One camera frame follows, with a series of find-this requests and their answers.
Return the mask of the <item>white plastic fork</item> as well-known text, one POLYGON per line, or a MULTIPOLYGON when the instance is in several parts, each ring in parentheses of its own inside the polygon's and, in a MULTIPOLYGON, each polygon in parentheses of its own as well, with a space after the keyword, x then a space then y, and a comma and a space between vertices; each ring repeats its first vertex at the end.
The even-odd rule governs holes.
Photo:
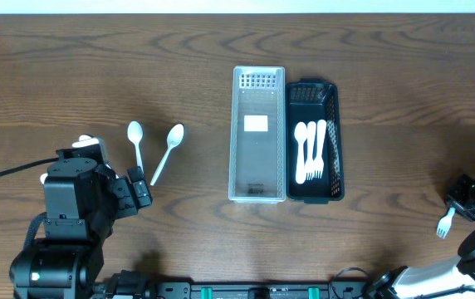
POLYGON ((438 225, 436 228, 436 235, 439 238, 445 239, 447 237, 448 232, 450 228, 452 227, 453 217, 455 213, 456 213, 456 208, 450 207, 447 213, 438 221, 438 225))
POLYGON ((313 178, 320 179, 323 174, 324 160, 322 157, 326 138, 326 121, 318 120, 316 125, 316 158, 314 159, 313 178))
POLYGON ((306 180, 312 180, 314 177, 314 148, 315 148, 315 139, 316 139, 316 122, 310 121, 307 124, 307 139, 306 139, 306 162, 305 162, 305 171, 306 171, 306 180))

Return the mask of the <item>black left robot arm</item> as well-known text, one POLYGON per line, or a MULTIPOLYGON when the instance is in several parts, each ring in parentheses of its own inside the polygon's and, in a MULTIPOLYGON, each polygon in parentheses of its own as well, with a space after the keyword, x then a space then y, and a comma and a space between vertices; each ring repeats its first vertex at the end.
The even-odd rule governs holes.
POLYGON ((29 238, 10 267, 16 298, 89 298, 114 222, 152 204, 140 167, 116 177, 90 158, 61 159, 44 182, 44 238, 29 238))

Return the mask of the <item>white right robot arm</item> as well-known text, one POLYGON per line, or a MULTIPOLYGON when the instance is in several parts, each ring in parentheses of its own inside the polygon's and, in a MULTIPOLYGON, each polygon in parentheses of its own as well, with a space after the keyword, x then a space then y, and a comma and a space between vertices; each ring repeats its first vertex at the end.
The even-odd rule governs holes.
MULTIPOLYGON (((475 179, 461 176, 450 187, 446 204, 475 221, 475 179)), ((458 254, 428 267, 400 267, 367 285, 364 298, 475 298, 475 230, 458 254)))

